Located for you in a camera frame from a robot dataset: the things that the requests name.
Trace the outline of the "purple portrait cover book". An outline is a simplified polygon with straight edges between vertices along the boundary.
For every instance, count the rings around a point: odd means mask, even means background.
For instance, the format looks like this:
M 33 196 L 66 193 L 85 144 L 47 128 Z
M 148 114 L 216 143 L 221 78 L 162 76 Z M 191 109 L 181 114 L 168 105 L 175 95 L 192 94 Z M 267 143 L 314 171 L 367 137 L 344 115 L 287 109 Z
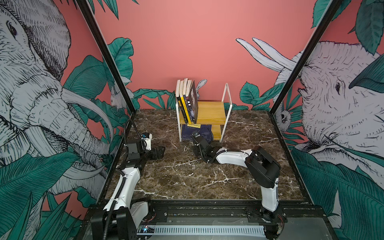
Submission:
M 191 115 L 191 106 L 190 106 L 190 100 L 189 100 L 189 92 L 190 92 L 190 83 L 191 83 L 191 81 L 188 79 L 188 83 L 187 83 L 187 89 L 185 90 L 185 95 L 184 95 L 184 97 L 185 97 L 185 100 L 186 100 L 186 103 L 187 103 L 187 108 L 188 108 L 188 112 L 189 112 L 189 115 L 190 115 L 190 118 L 191 118 L 191 124 L 193 124 L 194 123 L 194 121 L 193 121 L 193 118 L 192 118 L 192 115 Z

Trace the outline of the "black corner frame post left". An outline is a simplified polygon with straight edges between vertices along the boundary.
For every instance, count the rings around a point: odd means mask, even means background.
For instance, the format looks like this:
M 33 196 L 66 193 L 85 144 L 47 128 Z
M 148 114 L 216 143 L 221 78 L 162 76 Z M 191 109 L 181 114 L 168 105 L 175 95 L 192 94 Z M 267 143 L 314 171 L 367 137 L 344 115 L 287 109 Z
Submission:
M 127 107 L 130 111 L 131 114 L 135 114 L 136 113 L 136 109 L 132 103 L 132 100 L 131 98 L 129 97 L 128 93 L 127 93 L 127 89 L 122 81 L 122 78 L 121 78 L 121 75 L 119 73 L 119 70 L 117 68 L 117 65 L 111 55 L 111 52 L 108 48 L 108 45 L 106 44 L 106 41 L 102 35 L 102 32 L 98 26 L 98 23 L 93 15 L 93 12 L 91 11 L 92 9 L 90 8 L 90 4 L 88 1 L 84 1 L 84 0 L 77 0 L 76 1 L 77 5 L 79 6 L 80 8 L 80 11 L 102 53 L 102 56 L 113 76 L 113 79 L 115 80 L 115 82 L 117 83 L 120 91 L 121 91 L 121 94 L 124 98 L 124 101 L 125 103 L 127 104 Z

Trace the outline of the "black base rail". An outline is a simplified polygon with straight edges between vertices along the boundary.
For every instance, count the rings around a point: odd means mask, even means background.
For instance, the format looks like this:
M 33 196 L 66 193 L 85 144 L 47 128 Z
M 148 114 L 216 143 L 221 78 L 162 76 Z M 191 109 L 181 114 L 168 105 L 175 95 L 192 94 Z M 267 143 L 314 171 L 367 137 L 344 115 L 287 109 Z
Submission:
M 274 220 L 263 220 L 260 200 L 150 200 L 149 213 L 144 217 L 150 223 L 165 223 L 176 218 L 245 218 L 249 223 L 269 224 L 292 218 L 322 218 L 320 206 L 307 201 L 279 202 Z

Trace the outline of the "black book with gold title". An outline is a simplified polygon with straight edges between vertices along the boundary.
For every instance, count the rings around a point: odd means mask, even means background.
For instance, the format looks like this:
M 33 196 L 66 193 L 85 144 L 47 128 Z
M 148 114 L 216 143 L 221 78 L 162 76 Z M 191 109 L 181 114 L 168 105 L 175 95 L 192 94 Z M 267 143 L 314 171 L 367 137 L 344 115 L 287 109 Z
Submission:
M 185 110 L 184 110 L 184 106 L 183 106 L 183 103 L 182 103 L 181 95 L 180 95 L 180 86 L 181 86 L 181 80 L 178 80 L 177 81 L 177 86 L 176 86 L 175 94 L 176 94 L 176 99 L 178 101 L 178 105 L 180 107 L 182 116 L 184 118 L 184 122 L 185 122 L 185 124 L 187 124 L 188 123 L 188 119 L 187 119 L 187 116 L 186 116 L 186 113 L 185 113 Z

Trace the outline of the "dark wolf eye book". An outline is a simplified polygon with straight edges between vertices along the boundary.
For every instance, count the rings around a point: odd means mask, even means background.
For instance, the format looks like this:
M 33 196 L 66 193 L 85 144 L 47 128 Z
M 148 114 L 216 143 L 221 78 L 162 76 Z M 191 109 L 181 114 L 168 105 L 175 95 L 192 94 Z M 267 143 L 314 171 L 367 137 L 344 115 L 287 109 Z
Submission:
M 189 100 L 190 100 L 190 106 L 191 106 L 191 115 L 193 118 L 194 123 L 197 123 L 197 118 L 198 118 L 198 100 L 197 100 L 197 93 L 196 93 L 196 86 L 195 86 L 195 81 L 190 80 L 190 92 L 189 92 Z

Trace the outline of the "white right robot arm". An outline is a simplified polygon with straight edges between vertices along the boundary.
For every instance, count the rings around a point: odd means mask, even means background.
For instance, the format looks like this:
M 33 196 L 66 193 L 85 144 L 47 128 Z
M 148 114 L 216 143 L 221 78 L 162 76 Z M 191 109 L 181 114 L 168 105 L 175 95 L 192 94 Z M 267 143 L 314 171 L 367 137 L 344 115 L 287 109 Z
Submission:
M 281 166 L 261 146 L 248 150 L 231 150 L 213 147 L 200 135 L 192 136 L 194 154 L 208 164 L 245 167 L 261 186 L 262 206 L 260 217 L 267 223 L 284 222 L 284 212 L 279 206 L 278 184 Z

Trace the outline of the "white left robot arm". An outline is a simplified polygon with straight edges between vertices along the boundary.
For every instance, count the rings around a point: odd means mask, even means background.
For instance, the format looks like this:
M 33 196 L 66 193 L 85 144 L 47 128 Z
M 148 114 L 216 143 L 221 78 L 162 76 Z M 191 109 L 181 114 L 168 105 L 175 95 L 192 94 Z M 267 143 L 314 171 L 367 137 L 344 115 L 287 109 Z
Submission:
M 110 232 L 116 232 L 119 240 L 136 240 L 137 229 L 149 213 L 148 202 L 131 203 L 133 194 L 146 162 L 163 159 L 166 148 L 153 148 L 149 138 L 129 141 L 124 146 L 127 155 L 122 165 L 116 168 L 120 178 L 113 195 L 91 219 L 94 240 L 106 240 Z

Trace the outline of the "white wooden book rack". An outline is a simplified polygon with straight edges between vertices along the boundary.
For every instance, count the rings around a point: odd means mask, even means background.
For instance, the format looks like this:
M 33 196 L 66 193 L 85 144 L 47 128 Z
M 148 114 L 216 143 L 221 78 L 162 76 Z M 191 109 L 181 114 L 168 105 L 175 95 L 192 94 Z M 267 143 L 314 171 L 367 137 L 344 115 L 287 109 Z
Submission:
M 220 102 L 199 101 L 198 102 L 198 125 L 212 125 L 214 140 L 222 142 L 228 120 L 233 108 L 229 84 L 225 84 L 223 97 Z M 176 99 L 176 112 L 178 121 L 179 141 L 182 141 L 182 125 L 186 125 L 182 116 L 178 101 Z

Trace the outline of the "yellow cartoon cover book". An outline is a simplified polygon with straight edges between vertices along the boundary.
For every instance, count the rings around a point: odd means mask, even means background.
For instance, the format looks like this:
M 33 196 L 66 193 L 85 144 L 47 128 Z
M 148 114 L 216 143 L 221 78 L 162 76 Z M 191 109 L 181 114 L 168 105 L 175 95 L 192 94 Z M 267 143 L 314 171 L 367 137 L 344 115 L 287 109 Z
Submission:
M 188 83 L 188 79 L 185 78 L 184 80 L 181 81 L 180 83 L 180 88 L 179 88 L 179 95 L 180 95 L 180 98 L 181 98 L 181 101 L 182 101 L 182 106 L 183 106 L 183 111 L 184 111 L 184 115 L 185 115 L 185 121 L 186 121 L 186 124 L 191 124 L 191 118 L 190 118 L 190 115 L 189 115 L 189 112 L 188 112 L 188 108 L 187 108 L 187 103 L 186 103 L 186 100 L 185 100 L 185 90 L 187 89 L 187 83 Z

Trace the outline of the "black corner frame post right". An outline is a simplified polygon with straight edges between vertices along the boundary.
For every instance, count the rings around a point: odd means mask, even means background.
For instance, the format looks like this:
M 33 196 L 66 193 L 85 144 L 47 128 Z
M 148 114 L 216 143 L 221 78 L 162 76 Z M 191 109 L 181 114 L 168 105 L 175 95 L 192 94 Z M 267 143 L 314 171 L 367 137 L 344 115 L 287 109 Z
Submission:
M 290 77 L 288 78 L 287 82 L 285 83 L 285 85 L 284 85 L 281 93 L 279 94 L 276 102 L 274 103 L 273 107 L 270 109 L 270 111 L 269 111 L 270 115 L 274 115 L 276 113 L 278 107 L 280 106 L 280 104 L 284 100 L 288 91 L 291 89 L 295 80 L 298 78 L 299 73 L 303 69 L 308 58 L 311 56 L 317 43 L 319 42 L 320 38 L 323 36 L 328 25 L 332 21 L 334 15 L 336 14 L 337 10 L 339 9 L 339 7 L 341 6 L 342 3 L 343 3 L 342 0 L 333 0 L 333 1 L 330 1 L 329 4 L 327 5 L 325 12 L 323 13 L 318 26 L 316 27 L 316 29 L 313 32 L 309 42 L 307 43 L 305 49 L 303 50 L 303 53 L 302 53 L 301 57 L 299 58 L 299 61 L 295 65 L 294 69 L 292 70 Z

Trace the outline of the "black corner frame post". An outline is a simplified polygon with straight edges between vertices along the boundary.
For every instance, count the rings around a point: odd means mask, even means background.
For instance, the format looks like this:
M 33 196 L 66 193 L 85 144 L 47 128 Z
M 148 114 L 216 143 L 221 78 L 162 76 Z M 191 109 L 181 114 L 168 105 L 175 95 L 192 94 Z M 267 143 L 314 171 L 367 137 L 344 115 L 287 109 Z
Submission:
M 333 0 L 333 1 L 330 1 L 329 4 L 327 5 L 325 12 L 323 13 L 318 26 L 316 27 L 316 29 L 313 32 L 309 42 L 307 43 L 305 49 L 303 50 L 303 53 L 302 53 L 301 57 L 299 58 L 299 61 L 295 65 L 294 69 L 292 70 L 290 77 L 288 78 L 287 82 L 285 83 L 285 85 L 284 85 L 281 93 L 279 94 L 276 102 L 274 103 L 273 107 L 270 109 L 270 111 L 269 111 L 270 115 L 274 115 L 276 113 L 278 107 L 280 106 L 280 104 L 284 100 L 288 91 L 291 89 L 295 80 L 298 78 L 299 73 L 303 69 L 308 58 L 311 56 L 317 43 L 319 42 L 320 38 L 323 36 L 328 25 L 332 21 L 334 15 L 336 14 L 337 10 L 339 9 L 339 7 L 341 6 L 342 3 L 343 3 L 342 0 Z
M 90 8 L 90 4 L 88 1 L 84 1 L 84 0 L 77 0 L 76 1 L 77 5 L 79 6 L 80 8 L 80 11 L 102 53 L 102 56 L 113 76 L 113 79 L 115 80 L 115 82 L 117 83 L 120 91 L 121 91 L 121 94 L 124 98 L 124 101 L 125 103 L 127 104 L 127 107 L 130 111 L 131 114 L 135 114 L 136 113 L 136 109 L 132 103 L 132 100 L 131 98 L 129 97 L 128 93 L 127 93 L 127 89 L 122 81 L 122 78 L 121 78 L 121 75 L 119 73 L 119 70 L 117 68 L 117 65 L 111 55 L 111 52 L 108 48 L 108 45 L 106 44 L 106 41 L 102 35 L 102 32 L 98 26 L 98 23 L 93 15 L 93 12 L 91 11 L 92 9 Z

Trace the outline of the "blue book yellow label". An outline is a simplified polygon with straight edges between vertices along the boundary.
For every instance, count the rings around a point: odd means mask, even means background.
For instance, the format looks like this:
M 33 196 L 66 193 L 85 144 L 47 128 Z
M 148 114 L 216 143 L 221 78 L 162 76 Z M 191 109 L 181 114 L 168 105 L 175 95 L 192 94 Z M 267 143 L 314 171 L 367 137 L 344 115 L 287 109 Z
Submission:
M 192 141 L 192 135 L 201 135 L 209 143 L 214 140 L 212 125 L 200 125 L 199 127 L 191 127 L 189 125 L 182 126 L 182 141 Z

